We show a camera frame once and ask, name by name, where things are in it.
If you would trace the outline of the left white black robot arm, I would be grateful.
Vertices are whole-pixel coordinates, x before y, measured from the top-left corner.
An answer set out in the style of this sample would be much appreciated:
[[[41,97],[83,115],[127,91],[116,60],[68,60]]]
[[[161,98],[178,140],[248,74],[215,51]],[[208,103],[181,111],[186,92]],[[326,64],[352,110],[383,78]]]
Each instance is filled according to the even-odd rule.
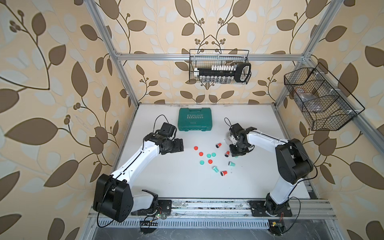
[[[94,211],[119,223],[132,212],[155,214],[158,211],[158,195],[148,190],[134,194],[132,192],[134,182],[151,160],[158,155],[183,151],[183,139],[170,139],[155,133],[145,136],[142,146],[124,165],[112,174],[102,174],[98,178],[93,203]]]

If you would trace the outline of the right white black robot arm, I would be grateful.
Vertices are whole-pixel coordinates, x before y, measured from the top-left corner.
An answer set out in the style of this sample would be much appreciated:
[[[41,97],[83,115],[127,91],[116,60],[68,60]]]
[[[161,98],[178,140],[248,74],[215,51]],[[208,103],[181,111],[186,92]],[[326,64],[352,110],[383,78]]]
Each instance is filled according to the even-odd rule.
[[[229,131],[233,157],[244,156],[257,146],[273,153],[277,160],[280,177],[265,201],[250,201],[253,216],[278,217],[283,214],[291,217],[291,193],[314,169],[302,143],[297,139],[278,139],[258,132],[254,127],[244,129],[240,124],[231,125]]]

